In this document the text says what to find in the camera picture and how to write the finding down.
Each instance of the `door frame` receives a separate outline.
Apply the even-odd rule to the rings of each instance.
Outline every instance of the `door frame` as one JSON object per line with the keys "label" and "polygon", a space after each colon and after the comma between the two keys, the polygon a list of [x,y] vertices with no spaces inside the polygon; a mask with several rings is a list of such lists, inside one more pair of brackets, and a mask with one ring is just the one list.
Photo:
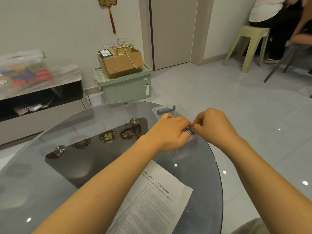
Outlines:
{"label": "door frame", "polygon": [[[213,10],[214,0],[198,0],[197,12],[195,19],[195,28],[192,44],[192,53],[190,62],[196,65],[202,65],[208,35],[208,29],[210,24],[211,13]],[[142,40],[143,40],[143,52],[144,61],[153,68],[153,36],[152,32],[152,19],[151,19],[151,8],[150,0],[138,0],[141,28],[142,28]]]}

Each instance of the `tiled floor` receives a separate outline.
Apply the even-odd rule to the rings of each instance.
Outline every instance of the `tiled floor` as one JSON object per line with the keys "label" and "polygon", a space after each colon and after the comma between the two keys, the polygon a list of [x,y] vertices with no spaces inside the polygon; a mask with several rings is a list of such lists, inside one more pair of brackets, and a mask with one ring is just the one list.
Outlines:
{"label": "tiled floor", "polygon": [[[312,199],[312,77],[307,73],[307,62],[286,74],[275,73],[267,83],[263,80],[272,66],[259,68],[253,63],[249,73],[241,73],[241,62],[230,59],[227,66],[221,63],[185,63],[154,71],[152,97],[144,101],[181,103],[194,116],[208,107],[223,110],[238,133]],[[105,103],[101,93],[91,95],[90,100],[92,106]],[[0,168],[10,159],[7,155],[20,148],[0,151]],[[232,163],[219,149],[211,148],[221,171],[225,234],[259,214]]]}

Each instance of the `wall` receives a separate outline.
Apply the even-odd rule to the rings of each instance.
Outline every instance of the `wall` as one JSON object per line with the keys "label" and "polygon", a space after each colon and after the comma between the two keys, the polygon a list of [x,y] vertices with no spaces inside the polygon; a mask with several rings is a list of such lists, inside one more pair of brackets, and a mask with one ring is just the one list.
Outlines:
{"label": "wall", "polygon": [[228,52],[240,27],[248,23],[255,0],[214,0],[204,59]]}
{"label": "wall", "polygon": [[131,37],[143,55],[138,0],[118,0],[111,10],[117,35],[98,0],[1,0],[0,55],[42,49],[49,66],[75,62],[85,87],[94,87],[96,52],[104,43]]}

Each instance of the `white shirt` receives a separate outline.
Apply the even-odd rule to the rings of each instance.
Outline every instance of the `white shirt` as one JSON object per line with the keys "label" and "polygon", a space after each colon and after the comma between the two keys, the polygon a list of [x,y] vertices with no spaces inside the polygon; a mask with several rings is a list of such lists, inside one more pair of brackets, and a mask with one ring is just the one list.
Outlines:
{"label": "white shirt", "polygon": [[282,8],[285,0],[256,0],[249,16],[250,22],[261,22],[275,16]]}

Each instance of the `glass table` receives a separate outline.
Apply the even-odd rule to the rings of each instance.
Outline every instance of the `glass table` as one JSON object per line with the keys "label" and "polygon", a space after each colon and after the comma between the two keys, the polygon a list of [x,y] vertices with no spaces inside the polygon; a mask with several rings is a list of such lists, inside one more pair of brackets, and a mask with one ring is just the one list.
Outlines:
{"label": "glass table", "polygon": [[[29,142],[0,171],[1,233],[34,231],[157,122],[152,109],[158,106],[139,101],[99,105],[60,121]],[[153,160],[193,188],[173,233],[219,234],[222,185],[209,145],[198,137],[187,154],[159,153]]]}

